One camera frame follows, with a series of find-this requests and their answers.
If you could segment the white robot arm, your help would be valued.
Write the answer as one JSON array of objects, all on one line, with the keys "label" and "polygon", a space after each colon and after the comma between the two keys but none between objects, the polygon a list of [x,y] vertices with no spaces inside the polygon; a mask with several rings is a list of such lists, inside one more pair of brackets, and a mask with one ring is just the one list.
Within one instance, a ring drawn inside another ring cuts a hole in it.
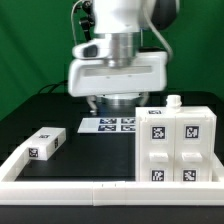
[{"label": "white robot arm", "polygon": [[84,97],[92,114],[105,99],[144,105],[166,87],[173,51],[160,31],[180,10],[180,0],[80,0],[94,38],[77,43],[68,74],[68,92]]}]

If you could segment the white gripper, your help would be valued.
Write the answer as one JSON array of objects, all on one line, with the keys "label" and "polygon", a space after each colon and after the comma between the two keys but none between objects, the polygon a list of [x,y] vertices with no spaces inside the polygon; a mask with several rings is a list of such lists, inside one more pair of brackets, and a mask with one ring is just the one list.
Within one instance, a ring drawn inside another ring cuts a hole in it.
[{"label": "white gripper", "polygon": [[68,92],[73,97],[87,96],[90,113],[96,115],[100,95],[141,93],[139,105],[149,100],[148,92],[162,91],[167,84],[167,53],[138,53],[132,64],[110,68],[103,60],[73,60],[69,68]]}]

